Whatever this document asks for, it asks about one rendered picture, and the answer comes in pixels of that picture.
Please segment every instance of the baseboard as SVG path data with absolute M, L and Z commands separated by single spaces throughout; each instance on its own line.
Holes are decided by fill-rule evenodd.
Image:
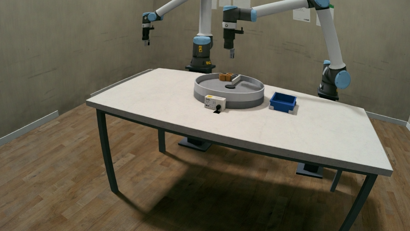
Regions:
M 117 85 L 119 85 L 119 84 L 122 84 L 123 82 L 126 82 L 126 81 L 128 81 L 128 80 L 130 80 L 130 79 L 133 79 L 133 78 L 135 78 L 135 77 L 138 77 L 138 76 L 140 76 L 140 75 L 143 75 L 143 74 L 145 74 L 145 73 L 148 73 L 148 72 L 150 72 L 150 71 L 152 71 L 152 70 L 153 70 L 153 69 L 148 69 L 148 70 L 145 70 L 145 71 L 140 72 L 140 73 L 138 73 L 138 74 L 135 74 L 135 75 L 133 75 L 133 76 L 130 76 L 130 77 L 126 78 L 126 79 L 123 79 L 123 80 L 121 80 L 121 81 L 118 81 L 118 82 L 116 82 L 116 83 L 114 83 L 114 84 L 111 84 L 111 85 L 108 86 L 108 87 L 104 87 L 103 89 L 98 90 L 98 91 L 92 93 L 90 96 L 91 96 L 91 97 L 94 97 L 94 96 L 98 95 L 98 94 L 101 93 L 101 92 L 104 92 L 104 91 L 106 91 L 106 90 L 108 90 L 108 89 L 110 89 L 110 88 L 113 88 L 113 87 L 115 87 L 115 86 L 117 86 Z
M 41 125 L 43 125 L 43 124 L 57 118 L 57 117 L 58 117 L 58 111 L 55 111 L 55 112 L 53 112 L 49 115 L 46 115 L 45 117 L 43 117 L 39 120 L 34 121 L 33 123 L 31 123 L 29 125 L 26 125 L 26 126 L 20 128 L 20 129 L 18 129 L 17 131 L 14 131 L 14 132 L 0 138 L 0 146 L 14 140 L 15 138 L 17 138 L 19 136 L 22 136 L 22 135 L 26 134 L 27 132 L 29 132 L 33 129 L 36 129 L 37 127 L 39 127 L 39 126 L 41 126 Z
M 384 115 L 379 115 L 379 114 L 375 114 L 375 113 L 371 113 L 371 112 L 366 112 L 366 114 L 369 118 L 378 119 L 378 120 L 386 121 L 386 122 L 389 122 L 389 123 L 398 124 L 398 125 L 401 125 L 401 126 L 406 126 L 408 124 L 407 121 L 391 118 L 391 117 L 384 116 Z

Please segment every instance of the concrete wall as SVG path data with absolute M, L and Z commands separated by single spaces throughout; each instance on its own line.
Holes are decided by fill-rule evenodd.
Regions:
M 153 11 L 169 0 L 154 0 Z M 252 0 L 251 6 L 274 2 Z M 407 120 L 410 114 L 410 1 L 332 0 L 334 23 L 343 60 L 352 76 L 349 88 L 339 91 L 340 102 L 366 111 Z M 198 33 L 199 1 L 190 0 L 152 23 L 151 68 L 184 70 Z M 292 19 L 292 11 L 239 22 L 235 59 L 223 49 L 222 7 L 212 11 L 214 72 L 236 72 L 265 84 L 317 95 L 323 60 L 328 59 L 316 12 L 311 21 Z
M 0 1 L 0 137 L 148 69 L 151 0 Z

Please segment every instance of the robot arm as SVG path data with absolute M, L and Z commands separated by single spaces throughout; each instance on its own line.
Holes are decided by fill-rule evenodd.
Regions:
M 170 12 L 181 4 L 187 2 L 188 0 L 172 0 L 157 9 L 155 12 L 146 12 L 142 14 L 142 40 L 144 41 L 145 46 L 150 45 L 150 30 L 153 30 L 154 27 L 151 27 L 151 22 L 161 21 L 164 18 L 164 14 Z
M 337 88 L 345 89 L 350 84 L 350 74 L 346 71 L 336 29 L 329 9 L 329 0 L 283 0 L 265 4 L 251 9 L 241 9 L 236 6 L 226 6 L 223 9 L 224 48 L 230 49 L 230 57 L 234 57 L 235 34 L 243 34 L 236 30 L 237 20 L 255 22 L 257 18 L 298 8 L 315 8 L 320 20 L 324 39 L 326 41 L 329 61 L 325 60 L 322 72 L 322 82 L 317 89 L 318 95 L 330 100 L 338 100 Z

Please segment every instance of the blue plastic container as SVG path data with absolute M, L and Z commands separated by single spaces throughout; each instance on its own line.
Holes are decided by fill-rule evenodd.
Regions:
M 273 110 L 289 113 L 293 111 L 296 105 L 296 96 L 286 95 L 282 93 L 275 92 L 270 99 L 270 106 Z

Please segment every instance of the paper on wall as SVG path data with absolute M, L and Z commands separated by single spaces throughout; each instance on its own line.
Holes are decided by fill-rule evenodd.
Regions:
M 293 10 L 293 19 L 304 21 L 304 22 L 310 22 L 310 9 L 299 8 L 299 9 Z
M 219 6 L 224 7 L 224 6 L 232 6 L 230 0 L 219 0 Z
M 332 14 L 332 19 L 334 19 L 333 17 L 334 5 L 330 4 L 329 8 L 330 8 L 330 13 Z M 317 14 L 316 14 L 316 25 L 320 26 L 319 16 L 317 16 Z
M 251 8 L 251 0 L 234 0 L 234 6 L 238 8 Z
M 218 9 L 218 0 L 212 0 L 212 9 L 213 10 Z

